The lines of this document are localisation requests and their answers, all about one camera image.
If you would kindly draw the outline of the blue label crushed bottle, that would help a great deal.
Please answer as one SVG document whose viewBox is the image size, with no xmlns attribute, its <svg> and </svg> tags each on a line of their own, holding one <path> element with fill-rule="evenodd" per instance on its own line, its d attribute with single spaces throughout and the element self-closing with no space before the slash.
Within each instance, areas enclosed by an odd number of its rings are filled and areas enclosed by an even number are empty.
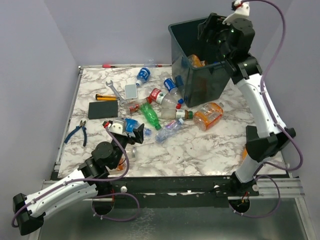
<svg viewBox="0 0 320 240">
<path fill-rule="evenodd" d="M 129 134 L 130 136 L 134 137 L 135 135 L 134 135 L 133 130 L 138 129 L 142 125 L 142 123 L 140 123 L 139 121 L 132 119 L 132 118 L 125 118 L 124 120 L 126 122 L 125 132 L 127 134 Z M 144 127 L 143 135 L 150 137 L 152 135 L 152 130 Z"/>
</svg>

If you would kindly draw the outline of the clear jar bottle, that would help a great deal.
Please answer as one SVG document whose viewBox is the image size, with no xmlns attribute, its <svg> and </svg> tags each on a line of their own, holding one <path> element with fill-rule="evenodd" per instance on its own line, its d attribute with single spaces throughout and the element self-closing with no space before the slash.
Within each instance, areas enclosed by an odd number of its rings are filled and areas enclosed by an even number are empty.
<svg viewBox="0 0 320 240">
<path fill-rule="evenodd" d="M 131 158 L 135 158 L 136 154 L 137 154 L 137 147 L 136 146 L 131 146 L 131 148 L 130 148 Z"/>
</svg>

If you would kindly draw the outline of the red label water bottle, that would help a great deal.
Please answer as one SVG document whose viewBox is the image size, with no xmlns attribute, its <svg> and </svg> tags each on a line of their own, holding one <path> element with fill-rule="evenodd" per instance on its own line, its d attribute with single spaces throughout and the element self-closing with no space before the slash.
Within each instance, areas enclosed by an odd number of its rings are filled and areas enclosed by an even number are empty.
<svg viewBox="0 0 320 240">
<path fill-rule="evenodd" d="M 176 105 L 178 104 L 178 101 L 175 100 L 174 97 L 169 93 L 166 93 L 158 88 L 154 88 L 149 97 L 152 99 L 152 101 L 158 103 L 162 108 L 177 109 Z"/>
</svg>

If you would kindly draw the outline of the crushed orange label bottle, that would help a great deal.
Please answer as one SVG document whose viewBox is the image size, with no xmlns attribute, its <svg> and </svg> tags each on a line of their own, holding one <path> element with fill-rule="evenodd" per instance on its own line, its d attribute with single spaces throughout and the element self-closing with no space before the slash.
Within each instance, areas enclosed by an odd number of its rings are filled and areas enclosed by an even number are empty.
<svg viewBox="0 0 320 240">
<path fill-rule="evenodd" d="M 194 68 L 202 68 L 208 64 L 206 60 L 200 60 L 200 58 L 195 54 L 189 55 L 187 58 Z"/>
</svg>

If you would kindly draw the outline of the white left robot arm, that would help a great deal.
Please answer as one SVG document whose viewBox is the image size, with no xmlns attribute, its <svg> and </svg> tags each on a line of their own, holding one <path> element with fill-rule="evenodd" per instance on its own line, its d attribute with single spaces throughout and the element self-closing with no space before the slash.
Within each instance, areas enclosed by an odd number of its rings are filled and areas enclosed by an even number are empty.
<svg viewBox="0 0 320 240">
<path fill-rule="evenodd" d="M 84 199 L 114 199 L 118 195 L 112 182 L 126 173 L 110 178 L 109 170 L 117 168 L 121 158 L 125 158 L 127 165 L 130 163 L 126 146 L 144 142 L 145 125 L 127 131 L 126 121 L 120 119 L 105 121 L 103 127 L 112 141 L 100 142 L 72 173 L 36 193 L 19 193 L 13 197 L 11 225 L 22 236 L 35 232 L 43 226 L 45 218 L 73 203 Z"/>
</svg>

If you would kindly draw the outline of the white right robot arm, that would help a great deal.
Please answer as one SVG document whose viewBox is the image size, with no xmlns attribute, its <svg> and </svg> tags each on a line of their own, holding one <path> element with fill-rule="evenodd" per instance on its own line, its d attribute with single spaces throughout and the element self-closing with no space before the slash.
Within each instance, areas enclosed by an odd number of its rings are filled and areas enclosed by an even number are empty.
<svg viewBox="0 0 320 240">
<path fill-rule="evenodd" d="M 252 22 L 237 17 L 227 23 L 224 16 L 211 13 L 198 25 L 198 40 L 212 45 L 234 85 L 243 94 L 255 125 L 246 127 L 245 158 L 232 173 L 230 191 L 240 196 L 254 182 L 258 170 L 296 136 L 279 117 L 261 82 L 263 71 L 258 60 L 249 53 L 255 36 Z"/>
</svg>

